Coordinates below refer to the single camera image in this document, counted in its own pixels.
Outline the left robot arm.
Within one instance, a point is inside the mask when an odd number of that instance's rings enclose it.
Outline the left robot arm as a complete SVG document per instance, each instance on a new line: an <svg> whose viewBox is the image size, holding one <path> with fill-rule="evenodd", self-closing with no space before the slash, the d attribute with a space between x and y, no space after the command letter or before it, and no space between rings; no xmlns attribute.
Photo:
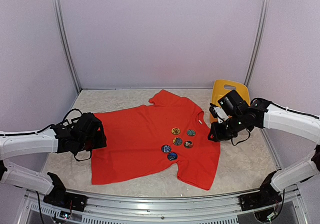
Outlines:
<svg viewBox="0 0 320 224"><path fill-rule="evenodd" d="M104 148L107 139L102 122L93 113L82 113L71 120L63 119L42 130L32 132L1 132L0 182L49 196L59 206L70 201L70 195L60 178L53 173L42 174L19 166L10 158L36 153L66 153L77 156L79 152L92 153Z"/></svg>

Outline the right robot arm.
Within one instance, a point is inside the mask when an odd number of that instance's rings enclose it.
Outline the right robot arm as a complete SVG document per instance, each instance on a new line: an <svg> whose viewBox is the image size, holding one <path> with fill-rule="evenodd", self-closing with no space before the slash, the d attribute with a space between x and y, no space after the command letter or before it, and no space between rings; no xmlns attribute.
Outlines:
<svg viewBox="0 0 320 224"><path fill-rule="evenodd" d="M256 202L266 206L276 193L288 186L318 175L320 170L319 120L318 116L280 106L263 98L254 98L247 103L236 90L231 90L218 100L218 105L210 104L210 113L217 119L210 127L208 140L232 141L238 133L254 128L275 129L303 137L316 144L313 152L289 167L270 173L256 194Z"/></svg>

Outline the blue starry round brooch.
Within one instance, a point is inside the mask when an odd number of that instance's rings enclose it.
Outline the blue starry round brooch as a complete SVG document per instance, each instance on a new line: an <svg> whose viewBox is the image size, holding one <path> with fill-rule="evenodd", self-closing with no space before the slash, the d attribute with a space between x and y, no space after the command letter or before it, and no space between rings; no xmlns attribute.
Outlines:
<svg viewBox="0 0 320 224"><path fill-rule="evenodd" d="M167 154L167 159L168 159L169 161L177 160L177 158L178 158L178 154L175 153L175 152L169 152L169 153Z"/></svg>

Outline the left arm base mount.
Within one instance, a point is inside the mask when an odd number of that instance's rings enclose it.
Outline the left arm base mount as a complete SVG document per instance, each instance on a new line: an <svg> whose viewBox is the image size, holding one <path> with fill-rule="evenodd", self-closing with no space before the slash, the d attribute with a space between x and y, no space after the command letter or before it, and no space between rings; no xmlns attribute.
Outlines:
<svg viewBox="0 0 320 224"><path fill-rule="evenodd" d="M52 180L53 189L49 194L44 196L44 202L71 211L84 212L88 197L82 194L67 192L63 182L56 174L48 172L47 175Z"/></svg>

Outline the red t-shirt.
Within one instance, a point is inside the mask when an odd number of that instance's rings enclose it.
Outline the red t-shirt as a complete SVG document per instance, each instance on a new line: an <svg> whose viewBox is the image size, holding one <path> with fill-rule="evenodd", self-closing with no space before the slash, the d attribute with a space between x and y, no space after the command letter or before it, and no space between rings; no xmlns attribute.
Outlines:
<svg viewBox="0 0 320 224"><path fill-rule="evenodd" d="M107 137L107 147L92 153L91 182L103 185L155 174L173 164L178 166L177 178L195 187L209 190L214 182L220 157L220 144L208 140L209 128L201 107L186 97L161 90L148 105L97 113ZM179 135L171 129L178 127ZM188 136L187 130L196 131ZM182 145L173 144L180 137ZM184 142L193 142L185 148ZM161 147L169 145L177 160L169 161Z"/></svg>

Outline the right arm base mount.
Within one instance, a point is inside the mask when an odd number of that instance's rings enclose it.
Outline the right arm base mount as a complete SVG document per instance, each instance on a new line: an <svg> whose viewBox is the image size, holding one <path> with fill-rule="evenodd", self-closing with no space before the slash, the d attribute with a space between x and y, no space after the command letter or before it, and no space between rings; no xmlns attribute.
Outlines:
<svg viewBox="0 0 320 224"><path fill-rule="evenodd" d="M282 196L271 186L272 177L276 171L271 172L262 182L257 192L242 194L239 196L239 202L242 211L257 209L268 205L282 202Z"/></svg>

